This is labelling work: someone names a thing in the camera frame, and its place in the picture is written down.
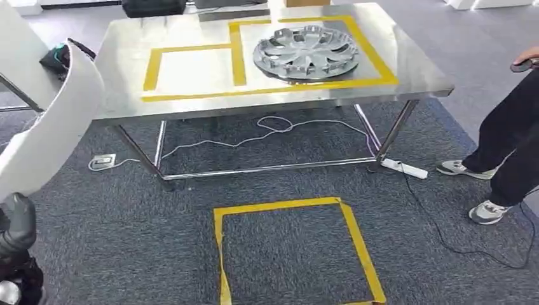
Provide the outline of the person's hand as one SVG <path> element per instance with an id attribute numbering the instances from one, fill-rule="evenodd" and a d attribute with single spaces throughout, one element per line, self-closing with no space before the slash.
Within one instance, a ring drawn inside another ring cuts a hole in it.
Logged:
<path id="1" fill-rule="evenodd" d="M 539 57 L 539 46 L 531 47 L 525 51 L 523 51 L 514 61 L 514 65 L 519 65 L 523 63 L 526 60 L 531 60 L 533 58 Z"/>

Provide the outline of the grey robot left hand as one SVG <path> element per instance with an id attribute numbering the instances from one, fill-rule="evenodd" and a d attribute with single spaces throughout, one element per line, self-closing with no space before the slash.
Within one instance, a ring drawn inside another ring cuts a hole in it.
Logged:
<path id="1" fill-rule="evenodd" d="M 1 220 L 7 227 L 1 231 L 1 264 L 13 264 L 27 254 L 36 241 L 36 208 L 33 202 L 20 193 L 13 193 L 4 202 L 11 211 Z"/>

